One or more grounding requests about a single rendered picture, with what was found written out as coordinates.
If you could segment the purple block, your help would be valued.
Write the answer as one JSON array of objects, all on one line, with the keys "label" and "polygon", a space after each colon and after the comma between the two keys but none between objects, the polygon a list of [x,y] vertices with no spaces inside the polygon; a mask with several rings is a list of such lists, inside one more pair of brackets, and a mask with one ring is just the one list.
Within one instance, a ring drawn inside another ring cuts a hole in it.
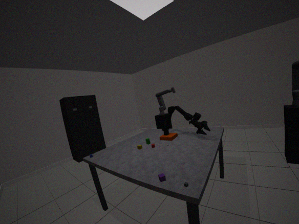
[{"label": "purple block", "polygon": [[166,179],[165,179],[165,175],[164,175],[164,173],[159,174],[158,177],[159,177],[159,180],[160,180],[161,182],[166,180]]}]

